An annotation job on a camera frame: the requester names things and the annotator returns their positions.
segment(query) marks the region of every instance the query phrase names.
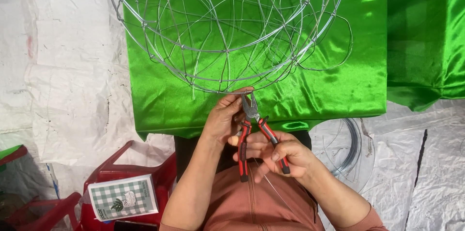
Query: pliers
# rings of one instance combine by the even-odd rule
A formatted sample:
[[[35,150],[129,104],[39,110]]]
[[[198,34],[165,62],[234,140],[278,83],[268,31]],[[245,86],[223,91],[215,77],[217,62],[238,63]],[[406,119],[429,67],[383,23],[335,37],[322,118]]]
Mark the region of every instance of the pliers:
[[[239,151],[238,151],[238,162],[239,162],[239,174],[240,174],[240,181],[247,182],[249,181],[249,172],[247,170],[247,156],[246,156],[246,149],[247,149],[247,136],[252,131],[252,118],[254,118],[257,123],[259,124],[260,130],[266,136],[266,138],[271,141],[273,147],[276,147],[279,144],[279,140],[276,137],[276,134],[271,130],[271,128],[266,124],[268,120],[268,116],[264,118],[260,117],[258,113],[257,102],[255,101],[255,97],[253,92],[250,93],[250,106],[247,101],[245,95],[242,95],[242,108],[246,113],[246,119],[244,122],[241,123],[242,125],[242,132],[239,136]],[[280,160],[280,165],[284,174],[290,174],[291,171],[289,170],[289,165],[287,163],[286,157]]]

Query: person's right hand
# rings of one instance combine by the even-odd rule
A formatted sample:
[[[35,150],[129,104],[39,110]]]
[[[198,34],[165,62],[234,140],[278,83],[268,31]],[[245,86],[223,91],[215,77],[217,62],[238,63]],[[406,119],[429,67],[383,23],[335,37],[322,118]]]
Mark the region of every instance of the person's right hand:
[[[283,157],[287,157],[289,169],[291,170],[291,174],[284,176],[297,178],[303,177],[307,173],[310,164],[317,159],[312,151],[300,143],[293,135],[281,131],[275,131],[274,133],[280,142],[276,145],[276,148],[273,148],[271,142],[262,132],[252,133],[247,137],[247,158],[259,157],[264,162],[255,173],[255,183],[259,183],[269,171],[284,175],[279,163]],[[228,142],[237,146],[238,140],[238,136],[233,136],[228,139]],[[238,160],[237,153],[233,155],[233,159]]]

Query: fingernail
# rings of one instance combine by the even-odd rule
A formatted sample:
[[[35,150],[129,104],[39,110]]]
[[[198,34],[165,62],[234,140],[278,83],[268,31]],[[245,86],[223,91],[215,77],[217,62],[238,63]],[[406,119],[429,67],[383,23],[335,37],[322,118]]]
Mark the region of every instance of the fingernail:
[[[279,154],[276,152],[273,152],[273,154],[271,155],[271,161],[276,162],[278,158],[279,158]]]

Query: hand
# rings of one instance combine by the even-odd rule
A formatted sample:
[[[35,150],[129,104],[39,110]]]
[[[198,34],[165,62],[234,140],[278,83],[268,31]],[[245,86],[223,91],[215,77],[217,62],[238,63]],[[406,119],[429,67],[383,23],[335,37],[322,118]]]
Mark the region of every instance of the hand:
[[[281,131],[275,131],[274,133],[280,142],[276,145],[276,148],[273,148],[273,144],[262,132],[252,133],[247,137],[247,158],[259,157],[264,162],[255,173],[255,183],[259,183],[269,171],[284,175],[279,164],[283,157],[287,157],[289,169],[291,170],[291,174],[284,176],[296,178],[303,177],[312,161],[317,159],[312,151],[300,143],[293,135]],[[238,136],[233,136],[228,139],[228,142],[237,146],[238,140]],[[238,154],[235,153],[232,158],[237,161]]]
[[[244,87],[234,92],[253,91],[253,87]],[[208,115],[203,137],[211,137],[220,144],[225,144],[230,136],[239,132],[246,114],[242,110],[241,94],[228,94],[222,97]]]

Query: pliers jaw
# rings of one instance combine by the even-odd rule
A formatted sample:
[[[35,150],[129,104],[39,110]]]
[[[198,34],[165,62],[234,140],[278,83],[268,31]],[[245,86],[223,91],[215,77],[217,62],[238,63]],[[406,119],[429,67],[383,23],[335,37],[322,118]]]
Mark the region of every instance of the pliers jaw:
[[[246,97],[246,95],[242,95],[242,108],[246,113],[247,121],[252,121],[252,118],[254,118],[257,122],[260,120],[257,101],[255,101],[255,96],[253,95],[253,92],[250,93],[250,100],[248,97]]]

